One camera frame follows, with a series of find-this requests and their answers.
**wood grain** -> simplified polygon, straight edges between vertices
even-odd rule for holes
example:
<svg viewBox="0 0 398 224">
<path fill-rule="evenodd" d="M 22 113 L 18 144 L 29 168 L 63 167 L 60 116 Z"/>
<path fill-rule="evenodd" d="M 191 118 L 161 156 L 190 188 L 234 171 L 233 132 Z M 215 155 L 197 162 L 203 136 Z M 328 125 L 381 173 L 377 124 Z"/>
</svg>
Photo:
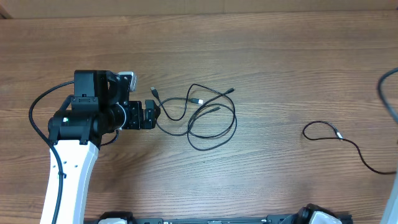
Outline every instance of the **wood grain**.
<svg viewBox="0 0 398 224">
<path fill-rule="evenodd" d="M 398 128 L 376 82 L 398 65 L 397 20 L 396 11 L 1 20 L 1 223 L 39 222 L 49 152 L 27 112 L 76 69 L 135 71 L 134 100 L 153 99 L 151 86 L 163 99 L 183 96 L 192 83 L 235 87 L 238 116 L 231 142 L 209 152 L 158 129 L 121 132 L 100 151 L 86 217 L 110 210 L 136 217 L 263 217 L 315 203 L 350 212 L 355 223 L 379 223 L 394 177 L 367 170 L 346 142 L 309 142 L 300 132 L 309 121 L 330 121 L 376 169 L 396 168 Z M 385 84 L 396 106 L 397 84 L 398 77 Z M 37 105 L 34 118 L 44 131 L 70 93 L 73 86 Z M 201 90 L 193 95 L 212 97 Z M 182 106 L 168 105 L 174 116 Z M 227 125 L 224 112 L 198 121 L 197 131 Z M 187 120 L 170 123 L 161 115 L 160 122 L 182 131 Z M 322 126 L 308 132 L 333 134 Z"/>
</svg>

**black cable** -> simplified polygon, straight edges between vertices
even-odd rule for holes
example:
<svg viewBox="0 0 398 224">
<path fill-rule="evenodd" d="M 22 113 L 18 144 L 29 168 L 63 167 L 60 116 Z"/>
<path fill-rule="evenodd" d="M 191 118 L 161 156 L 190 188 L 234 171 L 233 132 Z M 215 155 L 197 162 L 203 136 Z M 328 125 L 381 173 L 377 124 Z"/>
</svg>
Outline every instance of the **black cable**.
<svg viewBox="0 0 398 224">
<path fill-rule="evenodd" d="M 108 144 L 112 144 L 112 143 L 116 142 L 116 140 L 118 140 L 118 137 L 119 137 L 119 130 L 116 129 L 115 131 L 116 131 L 116 134 L 115 134 L 115 136 L 112 138 L 112 140 L 108 141 L 107 143 L 101 144 L 101 146 L 107 146 Z"/>
<path fill-rule="evenodd" d="M 37 134 L 39 134 L 39 136 L 45 141 L 45 143 L 47 143 L 47 145 L 50 147 L 52 153 L 54 154 L 55 160 L 57 161 L 57 165 L 58 165 L 58 174 L 59 174 L 59 184 L 58 184 L 58 195 L 57 195 L 57 202 L 55 204 L 55 211 L 54 211 L 54 215 L 52 218 L 52 224 L 56 224 L 57 223 L 57 218 L 58 218 L 58 213 L 60 211 L 60 205 L 61 205 L 61 198 L 62 198 L 62 187 L 63 187 L 63 169 L 62 169 L 62 163 L 61 163 L 61 158 L 58 155 L 57 150 L 55 150 L 54 146 L 51 144 L 50 140 L 45 137 L 45 135 L 43 134 L 43 132 L 37 127 L 37 125 L 35 124 L 34 120 L 33 120 L 33 109 L 35 107 L 35 105 L 37 104 L 37 102 L 39 102 L 45 95 L 51 93 L 52 91 L 61 88 L 63 86 L 69 85 L 74 83 L 74 81 L 69 81 L 66 83 L 62 83 L 60 85 L 57 85 L 47 91 L 45 91 L 44 93 L 42 93 L 39 97 L 36 98 L 36 100 L 33 101 L 32 105 L 29 108 L 29 121 L 30 124 L 32 125 L 33 129 L 35 129 L 35 131 L 37 132 Z"/>
<path fill-rule="evenodd" d="M 336 138 L 333 138 L 333 137 L 328 137 L 328 138 L 310 138 L 310 137 L 308 137 L 308 136 L 305 134 L 305 130 L 306 130 L 310 125 L 315 124 L 315 123 L 323 123 L 323 124 L 329 125 L 331 128 L 333 128 L 333 130 L 334 130 L 334 132 L 335 132 L 335 134 L 336 134 L 337 137 L 336 137 Z M 377 174 L 382 174 L 382 175 L 389 175 L 389 174 L 396 174 L 396 173 L 397 173 L 396 171 L 392 171 L 392 172 L 381 172 L 381 171 L 378 171 L 378 170 L 376 170 L 376 169 L 373 169 L 371 166 L 369 166 L 369 165 L 365 162 L 365 160 L 364 160 L 364 158 L 363 158 L 363 156 L 362 156 L 362 154 L 361 154 L 361 150 L 359 149 L 358 145 L 355 144 L 355 142 L 353 142 L 353 141 L 351 141 L 351 140 L 349 140 L 349 139 L 343 138 L 342 135 L 340 134 L 340 132 L 338 131 L 338 129 L 337 129 L 334 125 L 332 125 L 331 123 L 329 123 L 329 122 L 326 122 L 326 121 L 312 121 L 312 122 L 308 123 L 308 124 L 303 128 L 302 133 L 303 133 L 303 136 L 304 136 L 306 139 L 311 140 L 311 141 L 327 140 L 327 139 L 337 139 L 337 140 L 340 140 L 340 141 L 349 142 L 349 143 L 351 143 L 352 145 L 355 146 L 356 150 L 358 151 L 359 158 L 361 158 L 362 163 L 363 163 L 369 170 L 371 170 L 371 171 L 373 171 L 373 172 L 375 172 L 375 173 L 377 173 Z"/>
<path fill-rule="evenodd" d="M 388 103 L 386 97 L 383 94 L 381 85 L 383 84 L 384 80 L 389 77 L 390 75 L 394 74 L 398 72 L 398 68 L 394 68 L 393 70 L 387 72 L 386 74 L 384 74 L 380 79 L 379 82 L 377 83 L 377 93 L 379 94 L 380 100 L 383 102 L 384 106 L 386 107 L 386 109 L 388 110 L 388 112 L 391 114 L 392 118 L 394 119 L 394 121 L 396 121 L 396 123 L 398 124 L 398 114 L 397 112 L 393 109 L 393 107 Z"/>
<path fill-rule="evenodd" d="M 158 123 L 157 121 L 156 121 L 156 125 L 157 125 L 157 126 L 159 127 L 159 129 L 162 130 L 164 133 L 169 134 L 169 135 L 171 135 L 171 136 L 184 136 L 184 135 L 187 135 L 187 139 L 188 139 L 189 144 L 190 144 L 194 149 L 196 149 L 196 150 L 198 150 L 198 151 L 209 151 L 209 150 L 215 149 L 215 148 L 217 148 L 217 147 L 220 147 L 220 146 L 226 144 L 229 140 L 232 139 L 232 137 L 233 137 L 234 134 L 235 134 L 236 128 L 237 128 L 237 126 L 238 126 L 238 120 L 237 120 L 236 114 L 235 114 L 235 104 L 233 103 L 232 99 L 231 99 L 230 97 L 227 96 L 227 94 L 232 93 L 233 91 L 235 91 L 235 89 L 234 89 L 234 88 L 231 88 L 231 89 L 229 89 L 228 91 L 226 91 L 225 93 L 220 93 L 220 92 L 218 92 L 218 91 L 216 91 L 216 90 L 213 90 L 213 89 L 211 89 L 211 88 L 205 87 L 205 86 L 203 86 L 203 85 L 192 84 L 192 85 L 190 86 L 190 88 L 188 89 L 188 91 L 187 91 L 187 96 L 186 96 L 185 98 L 182 98 L 182 97 L 173 97 L 173 98 L 168 98 L 168 99 L 166 99 L 166 100 L 164 100 L 164 101 L 161 101 L 161 100 L 160 100 L 159 94 L 158 94 L 157 90 L 156 90 L 154 87 L 151 88 L 151 91 L 152 91 L 153 96 L 159 101 L 159 107 L 162 107 L 162 109 L 163 109 L 164 113 L 166 114 L 166 116 L 167 116 L 170 120 L 172 120 L 172 121 L 180 121 L 180 120 L 185 116 L 185 114 L 186 114 L 186 112 L 187 112 L 187 104 L 188 104 L 189 101 L 192 102 L 192 103 L 200 103 L 200 102 L 201 102 L 201 100 L 189 98 L 190 91 L 191 91 L 192 87 L 194 87 L 194 86 L 199 86 L 199 87 L 202 87 L 202 88 L 207 89 L 207 90 L 209 90 L 209 91 L 212 91 L 213 93 L 216 93 L 217 96 L 215 96 L 215 97 L 213 97 L 212 99 L 210 99 L 210 100 L 204 102 L 204 104 L 202 104 L 202 105 L 192 114 L 191 118 L 188 120 L 187 130 L 186 130 L 184 133 L 175 134 L 175 133 L 170 133 L 170 132 L 166 131 L 165 129 L 163 129 L 163 128 L 159 125 L 159 123 Z M 221 104 L 221 103 L 209 104 L 210 102 L 215 101 L 215 100 L 217 100 L 217 99 L 220 98 L 220 97 L 225 97 L 225 98 L 231 103 L 232 108 L 230 108 L 229 106 L 226 106 L 226 105 L 224 105 L 224 104 Z M 181 117 L 178 118 L 178 119 L 171 118 L 171 117 L 169 116 L 169 114 L 167 113 L 166 109 L 164 108 L 164 103 L 166 103 L 166 102 L 168 102 L 168 101 L 171 101 L 171 100 L 185 100 L 184 112 L 183 112 L 183 114 L 181 115 Z M 213 107 L 213 106 L 217 106 L 217 107 L 215 107 L 215 108 L 213 108 L 213 109 L 211 109 L 211 110 L 209 110 L 209 111 L 204 111 L 204 112 L 203 112 L 204 109 L 207 109 L 207 108 L 210 108 L 210 107 Z M 195 123 L 195 121 L 196 121 L 197 119 L 201 118 L 202 116 L 204 116 L 204 115 L 206 115 L 206 114 L 215 112 L 215 111 L 219 110 L 221 107 L 224 107 L 224 108 L 229 109 L 230 112 L 231 112 L 232 115 L 233 115 L 231 124 L 230 124 L 224 131 L 222 131 L 222 132 L 220 132 L 220 133 L 218 133 L 218 134 L 211 135 L 211 136 L 201 136 L 201 135 L 199 135 L 199 134 L 195 134 L 195 133 L 192 132 L 193 125 L 194 125 L 194 123 Z M 212 138 L 217 138 L 217 137 L 223 136 L 224 134 L 228 133 L 228 132 L 231 130 L 231 128 L 233 127 L 234 124 L 235 124 L 235 127 L 234 127 L 234 130 L 233 130 L 231 136 L 230 136 L 227 140 L 223 141 L 223 142 L 220 143 L 220 144 L 217 144 L 216 146 L 209 147 L 209 148 L 206 148 L 206 149 L 200 149 L 200 148 L 194 146 L 194 145 L 192 144 L 191 140 L 190 140 L 190 136 L 189 136 L 189 135 L 192 135 L 192 136 L 197 137 L 197 138 L 202 138 L 202 139 L 212 139 Z"/>
<path fill-rule="evenodd" d="M 391 71 L 385 73 L 385 74 L 379 79 L 379 81 L 378 81 L 378 83 L 377 83 L 377 93 L 378 93 L 378 95 L 379 95 L 379 97 L 380 97 L 380 100 L 383 102 L 383 105 L 386 107 L 386 109 L 388 110 L 388 112 L 390 113 L 390 115 L 392 116 L 392 118 L 394 119 L 394 121 L 398 124 L 398 114 L 397 114 L 397 112 L 393 109 L 393 107 L 388 103 L 386 97 L 385 97 L 384 94 L 383 94 L 382 88 L 381 88 L 381 87 L 382 87 L 382 84 L 383 84 L 383 82 L 384 82 L 384 80 L 385 80 L 387 77 L 389 77 L 390 75 L 392 75 L 392 74 L 394 74 L 394 73 L 396 73 L 396 72 L 398 72 L 398 68 L 394 68 L 394 69 L 392 69 Z M 316 138 L 316 139 L 313 139 L 313 138 L 308 137 L 308 136 L 305 134 L 305 130 L 306 130 L 311 124 L 315 124 L 315 123 L 323 123 L 323 124 L 329 125 L 331 128 L 333 128 L 333 130 L 334 130 L 334 132 L 335 132 L 337 138 Z M 358 151 L 359 157 L 361 158 L 362 163 L 363 163 L 369 170 L 371 170 L 371 171 L 373 171 L 373 172 L 375 172 L 375 173 L 377 173 L 377 174 L 383 174 L 383 175 L 389 175 L 389 174 L 396 174 L 396 173 L 397 173 L 396 171 L 381 172 L 381 171 L 378 171 L 378 170 L 373 169 L 371 166 L 369 166 L 369 165 L 365 162 L 365 160 L 364 160 L 364 158 L 363 158 L 363 156 L 362 156 L 362 154 L 361 154 L 361 150 L 359 149 L 358 145 L 355 144 L 355 142 L 353 142 L 353 141 L 351 141 L 351 140 L 348 140 L 348 139 L 343 138 L 342 135 L 340 134 L 340 132 L 338 131 L 338 129 L 337 129 L 334 125 L 332 125 L 331 123 L 329 123 L 329 122 L 326 122 L 326 121 L 312 121 L 312 122 L 308 123 L 308 124 L 303 128 L 302 134 L 304 135 L 304 137 L 305 137 L 306 139 L 311 140 L 311 141 L 325 140 L 325 139 L 338 139 L 338 140 L 341 140 L 341 141 L 349 142 L 349 143 L 351 143 L 351 144 L 353 144 L 353 145 L 355 146 L 356 150 Z"/>
</svg>

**wooden table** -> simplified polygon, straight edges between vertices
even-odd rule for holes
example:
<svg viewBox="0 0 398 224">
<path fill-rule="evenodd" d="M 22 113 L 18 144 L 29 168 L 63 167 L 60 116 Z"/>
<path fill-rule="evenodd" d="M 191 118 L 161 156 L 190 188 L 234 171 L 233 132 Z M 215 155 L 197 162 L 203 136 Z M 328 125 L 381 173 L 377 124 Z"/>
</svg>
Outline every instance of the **wooden table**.
<svg viewBox="0 0 398 224">
<path fill-rule="evenodd" d="M 377 97 L 376 82 L 396 66 L 396 11 L 2 20 L 1 223 L 40 220 L 49 149 L 27 112 L 76 69 L 135 71 L 131 100 L 153 99 L 151 86 L 162 99 L 184 96 L 192 83 L 235 87 L 230 97 L 238 116 L 235 137 L 209 152 L 157 128 L 122 131 L 99 153 L 86 217 L 110 210 L 136 217 L 263 217 L 315 203 L 349 212 L 355 223 L 379 223 L 394 176 L 369 171 L 349 143 L 311 142 L 300 132 L 310 121 L 330 121 L 359 144 L 371 166 L 394 170 L 398 127 Z M 396 106 L 397 85 L 398 75 L 385 84 Z M 62 88 L 37 105 L 40 128 L 47 131 L 71 93 L 73 86 Z M 213 95 L 196 89 L 193 96 Z M 168 105 L 174 116 L 182 108 L 182 102 Z M 225 127 L 230 114 L 217 113 L 198 121 L 196 131 Z M 163 114 L 159 122 L 178 132 L 187 119 L 171 123 Z M 333 136 L 324 126 L 309 132 Z"/>
</svg>

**cable connector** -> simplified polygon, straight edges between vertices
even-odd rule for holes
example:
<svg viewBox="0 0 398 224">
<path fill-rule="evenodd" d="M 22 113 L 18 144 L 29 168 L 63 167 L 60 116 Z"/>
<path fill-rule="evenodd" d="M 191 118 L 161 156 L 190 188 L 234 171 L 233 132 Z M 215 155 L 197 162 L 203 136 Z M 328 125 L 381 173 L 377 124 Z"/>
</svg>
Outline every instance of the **cable connector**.
<svg viewBox="0 0 398 224">
<path fill-rule="evenodd" d="M 230 88 L 229 90 L 227 90 L 225 92 L 225 95 L 232 93 L 233 91 L 235 91 L 235 88 Z"/>
<path fill-rule="evenodd" d="M 337 131 L 337 132 L 336 132 L 336 135 L 337 135 L 337 137 L 338 137 L 339 139 L 343 139 L 343 135 L 341 135 L 340 132 Z"/>
<path fill-rule="evenodd" d="M 209 113 L 214 112 L 214 111 L 218 111 L 219 109 L 221 109 L 221 107 L 217 106 L 216 108 L 213 108 L 213 109 L 209 110 Z"/>
<path fill-rule="evenodd" d="M 159 93 L 157 92 L 157 90 L 155 89 L 155 87 L 151 87 L 150 88 L 150 91 L 152 92 L 152 95 L 157 99 L 157 100 L 159 100 Z"/>
<path fill-rule="evenodd" d="M 196 104 L 200 104 L 200 105 L 203 104 L 203 100 L 201 100 L 201 99 L 189 98 L 188 101 L 191 103 L 196 103 Z"/>
</svg>

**wall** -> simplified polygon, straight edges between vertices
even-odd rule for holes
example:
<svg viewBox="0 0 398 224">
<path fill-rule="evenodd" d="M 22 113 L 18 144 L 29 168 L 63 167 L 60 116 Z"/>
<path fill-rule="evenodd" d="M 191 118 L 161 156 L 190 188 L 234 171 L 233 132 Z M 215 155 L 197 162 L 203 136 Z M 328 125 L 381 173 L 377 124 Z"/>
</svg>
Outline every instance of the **wall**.
<svg viewBox="0 0 398 224">
<path fill-rule="evenodd" d="M 154 14 L 391 10 L 398 7 L 398 0 L 0 0 L 0 6 L 9 15 L 6 17 L 24 19 Z"/>
<path fill-rule="evenodd" d="M 5 18 L 11 18 L 11 17 L 0 4 L 0 19 L 5 19 Z"/>
</svg>

